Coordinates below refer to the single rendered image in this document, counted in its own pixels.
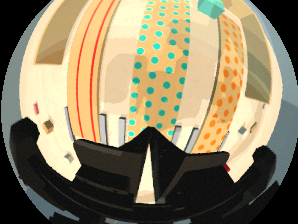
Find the orange strip with teal dots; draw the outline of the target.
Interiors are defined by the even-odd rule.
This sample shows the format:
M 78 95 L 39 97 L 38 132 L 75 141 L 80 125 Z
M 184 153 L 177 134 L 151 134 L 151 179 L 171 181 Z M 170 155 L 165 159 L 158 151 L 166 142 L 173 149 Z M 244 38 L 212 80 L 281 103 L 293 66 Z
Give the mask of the orange strip with teal dots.
M 128 141 L 145 127 L 172 139 L 186 80 L 189 49 L 162 41 L 137 40 L 129 97 Z

